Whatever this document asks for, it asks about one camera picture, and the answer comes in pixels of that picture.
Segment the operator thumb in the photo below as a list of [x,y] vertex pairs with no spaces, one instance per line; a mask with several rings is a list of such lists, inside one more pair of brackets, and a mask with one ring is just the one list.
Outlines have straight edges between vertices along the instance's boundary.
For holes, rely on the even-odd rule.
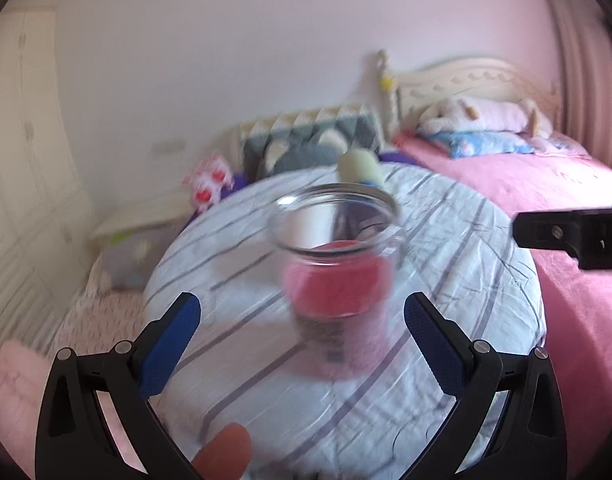
[[240,480],[252,458],[252,440],[239,424],[225,426],[192,458],[196,472],[208,480]]

